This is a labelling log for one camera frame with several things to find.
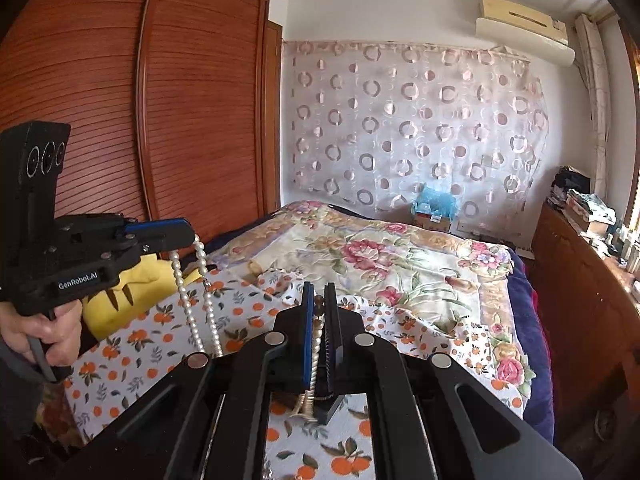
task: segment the yellow cushion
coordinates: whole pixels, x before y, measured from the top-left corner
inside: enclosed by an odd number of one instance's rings
[[[198,271],[184,279],[199,277]],[[120,273],[120,283],[82,300],[82,316],[91,333],[101,340],[177,291],[171,262],[155,254],[140,258],[135,267]]]

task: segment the window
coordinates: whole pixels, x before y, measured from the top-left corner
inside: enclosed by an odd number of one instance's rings
[[[631,79],[634,82],[634,93],[636,95],[636,161],[624,223],[630,229],[638,229],[640,227],[640,189],[638,186],[638,179],[640,178],[640,49],[638,49],[634,39],[626,31],[622,22],[620,23],[620,30],[625,40],[629,63],[631,63]]]

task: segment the air conditioner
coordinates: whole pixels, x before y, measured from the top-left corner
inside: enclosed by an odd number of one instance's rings
[[[495,41],[561,66],[570,66],[570,48],[563,22],[509,0],[482,0],[476,36]]]

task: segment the floral bedspread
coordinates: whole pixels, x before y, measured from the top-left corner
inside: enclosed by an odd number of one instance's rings
[[[270,330],[280,310],[300,302],[305,280],[317,290],[333,281],[340,288],[338,302],[360,313],[367,331],[410,355],[450,354],[522,416],[535,374],[513,331],[505,248],[354,219],[303,202],[283,208],[208,259],[221,269],[210,281],[225,352]],[[198,281],[188,290],[205,335]],[[69,443],[91,440],[194,351],[183,318],[172,296],[78,359],[64,385],[70,406],[64,429],[73,421],[79,430],[76,438],[66,431]],[[60,404],[46,404],[42,418],[53,420]],[[54,424],[45,426],[57,436]],[[349,396],[326,427],[290,418],[273,403],[267,441],[275,478],[374,477],[364,396]]]
[[[207,261],[252,283],[269,269],[296,272],[316,290],[334,282],[338,294],[406,310],[444,333],[460,320],[485,325],[498,349],[498,376],[530,397],[535,373],[515,333],[506,280],[513,263],[504,246],[354,218],[305,201],[285,206]]]

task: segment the circle pattern curtain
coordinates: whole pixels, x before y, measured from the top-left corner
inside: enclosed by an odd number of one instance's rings
[[[425,186],[460,228],[518,234],[548,133],[528,60],[433,44],[288,42],[285,187],[397,218]]]

